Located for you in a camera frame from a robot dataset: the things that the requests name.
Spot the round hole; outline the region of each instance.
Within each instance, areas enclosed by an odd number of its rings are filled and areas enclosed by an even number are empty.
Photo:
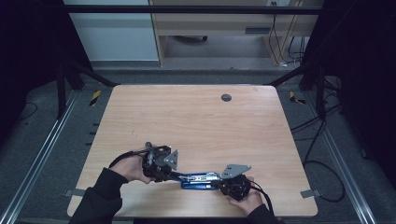
[[[231,97],[230,94],[226,94],[226,93],[225,93],[225,94],[222,94],[222,95],[221,95],[221,100],[224,101],[224,102],[229,102],[229,101],[232,100],[232,98],[233,98],[233,97]]]

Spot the wood grain surface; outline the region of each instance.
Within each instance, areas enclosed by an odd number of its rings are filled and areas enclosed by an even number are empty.
[[[222,94],[232,100],[224,102]],[[277,217],[311,217],[318,209],[276,89],[269,86],[121,85],[114,88],[84,165],[78,189],[91,187],[103,167],[146,142],[179,150],[177,171],[222,173],[251,165]],[[219,190],[186,190],[180,183],[131,182],[121,188],[122,217],[242,217]],[[75,212],[81,198],[68,208]]]

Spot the aluminum rail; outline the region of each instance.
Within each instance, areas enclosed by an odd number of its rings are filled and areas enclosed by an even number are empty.
[[[194,13],[194,14],[276,14],[323,15],[343,13],[341,8],[322,7],[237,7],[237,6],[96,6],[65,5],[39,7],[51,12],[69,13]]]
[[[315,109],[314,97],[308,92],[304,92],[305,99],[307,100],[312,112],[317,115],[317,110]],[[335,140],[332,138],[332,134],[327,127],[325,127],[323,132],[326,143],[328,144],[328,150],[330,156],[332,158],[332,162],[336,167],[338,174],[341,176],[345,186],[346,191],[349,196],[350,201],[352,202],[356,214],[361,220],[361,224],[376,224],[375,217],[373,212],[366,202],[363,193],[361,192],[361,188],[359,187],[355,177],[347,166],[347,162],[344,160],[341,155],[340,148],[338,148]]]
[[[20,213],[27,197],[29,196],[29,193],[33,189],[33,186],[35,185],[35,182],[37,181],[38,176],[40,175],[40,172],[43,169],[47,158],[49,157],[56,141],[58,140],[58,137],[61,134],[61,131],[70,116],[70,113],[76,103],[77,98],[78,92],[72,91],[72,94],[70,95],[67,103],[68,107],[66,108],[64,115],[60,119],[57,119],[52,126],[52,129],[49,132],[46,141],[44,142],[41,149],[38,151],[35,161],[31,165],[29,172],[23,179],[14,198],[7,207],[6,211],[2,214],[2,216],[0,216],[0,223],[12,224],[17,220],[18,214]]]

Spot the person's right hand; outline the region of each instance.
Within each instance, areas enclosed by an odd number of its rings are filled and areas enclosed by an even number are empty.
[[[114,166],[110,167],[110,170],[124,176],[128,181],[140,180],[145,184],[148,184],[153,178],[147,177],[143,174],[142,168],[142,157],[135,155],[122,159],[117,162]]]
[[[253,177],[248,176],[248,180],[254,181]],[[254,209],[262,205],[262,196],[260,193],[255,189],[250,189],[248,195],[242,199],[241,201],[237,201],[230,196],[226,196],[227,200],[230,204],[237,206],[242,212],[248,216]]]

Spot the black tripod leg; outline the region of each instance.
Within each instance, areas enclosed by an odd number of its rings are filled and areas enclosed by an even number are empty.
[[[263,85],[270,85],[273,87],[277,87],[280,84],[284,83],[285,81],[291,79],[292,77],[298,76],[300,74],[303,74],[307,69],[309,68],[309,65],[301,65],[300,67],[288,72],[285,76],[280,77],[268,84],[263,84]]]
[[[64,74],[62,72],[62,65],[56,69],[56,83],[58,86],[58,117],[60,119],[64,111],[66,110],[66,93],[64,88]]]
[[[82,90],[84,88],[84,81],[80,77],[78,71],[70,67],[67,63],[62,68],[64,77],[69,82],[73,90]]]
[[[317,84],[317,112],[321,120],[326,119],[326,110],[324,108],[324,69],[319,67],[318,84]]]
[[[307,71],[300,81],[300,89],[302,91],[311,90],[312,86],[317,81],[318,66],[312,66],[310,71]]]
[[[82,66],[82,65],[80,65],[78,63],[70,62],[70,66],[72,68],[78,70],[79,72],[84,73],[84,74],[88,75],[89,77],[91,77],[91,78],[93,78],[93,79],[105,84],[108,87],[115,87],[115,86],[120,85],[120,83],[114,83],[114,82],[112,82],[112,81],[110,81],[108,79],[105,79],[104,77],[101,77],[101,76],[97,75],[92,70],[90,70],[90,69],[88,69],[88,68],[86,68],[86,67],[84,67],[84,66]]]

